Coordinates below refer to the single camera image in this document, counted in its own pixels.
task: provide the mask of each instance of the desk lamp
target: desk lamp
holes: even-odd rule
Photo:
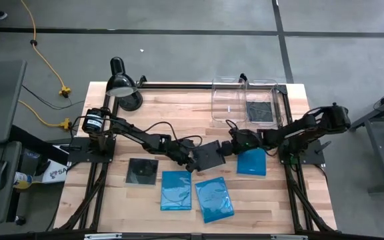
[[[112,77],[106,85],[106,94],[116,97],[118,105],[125,111],[137,110],[143,97],[137,91],[137,86],[130,76],[125,73],[124,61],[120,57],[111,59]]]

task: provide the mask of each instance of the gray floor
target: gray floor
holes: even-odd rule
[[[286,31],[384,32],[384,0],[278,0]],[[28,1],[38,27],[106,29],[276,30],[270,0],[92,0]],[[0,0],[9,18],[5,27],[30,27],[18,0]],[[33,52],[29,33],[0,33],[0,61],[28,61],[25,85],[56,105],[57,78]],[[120,56],[135,79],[210,81],[216,75],[275,79],[285,83],[277,37],[205,35],[38,34],[39,48],[72,88],[72,101],[84,100],[90,81],[106,81],[109,60]],[[287,37],[295,83],[304,83],[311,107],[336,101],[357,119],[384,96],[384,38]],[[27,92],[21,99],[48,122],[81,114],[82,105],[53,111]],[[15,123],[42,139],[69,136],[43,126],[23,106]],[[364,129],[332,137],[326,148],[329,190],[339,230],[384,237],[384,194],[370,197],[367,188],[384,183]],[[60,186],[36,189],[28,197],[30,220],[7,232],[42,231],[50,222]]]

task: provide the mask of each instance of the clear plastic bin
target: clear plastic bin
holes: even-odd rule
[[[278,124],[275,116],[275,100],[277,96],[275,80],[248,79],[246,82],[246,116],[247,127],[254,128],[273,128]]]
[[[216,77],[211,91],[211,117],[214,127],[226,127],[229,119],[240,125],[247,120],[247,83],[238,77]]]

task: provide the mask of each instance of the lamp base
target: lamp base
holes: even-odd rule
[[[138,110],[138,108],[140,108],[142,103],[143,103],[143,97],[138,91],[131,94],[130,96],[118,98],[118,105],[124,111]]]

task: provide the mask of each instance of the wooden table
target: wooden table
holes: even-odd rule
[[[105,86],[106,82],[90,83],[83,115],[89,108],[102,106]],[[287,90],[292,116],[294,119],[301,118],[309,109],[305,87],[302,84],[288,84]],[[141,108],[134,112],[120,109],[119,117],[141,129],[148,128],[158,121],[168,121],[174,126],[178,137],[200,135],[203,137],[203,143],[230,139],[227,127],[221,129],[212,124],[211,90],[171,89],[141,92],[144,99]],[[282,104],[281,113],[285,116]],[[171,134],[171,130],[168,126],[158,125],[150,133]],[[86,136],[81,130],[78,135]],[[125,184],[130,158],[159,160],[156,186],[131,187]],[[200,173],[193,172],[193,183],[223,176],[235,210],[233,217],[204,224],[194,186],[191,211],[160,211],[162,171],[185,170],[184,166],[178,166],[165,156],[148,154],[139,144],[118,136],[115,156],[109,165],[106,180],[99,232],[293,233],[285,172],[277,157],[267,156],[265,178],[238,175],[236,167],[236,156],[230,156],[226,158],[224,165]],[[83,200],[89,168],[89,163],[80,163],[68,173],[55,227],[64,224]],[[312,165],[304,165],[303,174],[310,202],[327,224],[336,228],[323,174]],[[298,208],[302,226],[305,226],[301,204],[298,204]],[[93,209],[94,203],[91,203],[89,216],[92,215]]]

